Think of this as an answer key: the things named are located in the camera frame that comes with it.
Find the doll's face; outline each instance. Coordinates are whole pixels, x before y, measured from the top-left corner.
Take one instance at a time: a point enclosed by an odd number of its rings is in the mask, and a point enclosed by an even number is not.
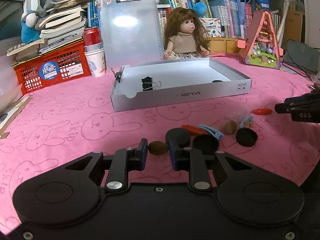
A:
[[[180,25],[180,31],[182,33],[193,33],[195,30],[195,24],[193,22],[193,19],[185,20]]]

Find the white pipe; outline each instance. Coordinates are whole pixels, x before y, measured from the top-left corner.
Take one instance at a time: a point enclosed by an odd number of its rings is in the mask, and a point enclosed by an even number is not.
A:
[[[284,1],[284,11],[283,11],[283,16],[280,24],[280,28],[278,31],[277,35],[277,40],[278,40],[278,46],[281,48],[282,46],[282,40],[283,40],[283,35],[284,35],[284,26],[285,26],[285,20],[287,18],[288,10],[289,10],[289,5],[292,0],[283,0]]]

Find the red soda can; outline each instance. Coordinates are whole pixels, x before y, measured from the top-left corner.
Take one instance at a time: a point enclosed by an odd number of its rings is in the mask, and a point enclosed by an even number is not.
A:
[[[84,49],[85,52],[102,49],[102,39],[98,27],[85,29],[83,32]]]

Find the screw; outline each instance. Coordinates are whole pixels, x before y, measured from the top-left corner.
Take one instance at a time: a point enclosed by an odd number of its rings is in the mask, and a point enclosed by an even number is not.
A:
[[[33,239],[33,234],[31,234],[30,232],[24,232],[24,233],[22,234],[22,236],[23,236],[23,238],[24,238],[25,240],[32,240],[32,239]]]
[[[196,189],[208,189],[210,187],[210,184],[205,181],[198,181],[194,184]]]
[[[122,183],[119,181],[110,181],[107,183],[107,188],[109,189],[120,189],[122,187]]]
[[[156,192],[162,192],[162,191],[164,191],[164,188],[163,187],[156,187],[155,191]]]
[[[293,239],[295,239],[295,237],[296,237],[296,234],[294,232],[288,232],[285,235],[284,239],[285,240],[293,240]]]

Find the doll's beige sweater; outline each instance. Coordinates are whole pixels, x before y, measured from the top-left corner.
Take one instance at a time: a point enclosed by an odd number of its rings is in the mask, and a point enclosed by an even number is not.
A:
[[[192,33],[178,32],[177,36],[169,38],[173,42],[173,51],[175,53],[189,53],[197,51],[196,41]]]

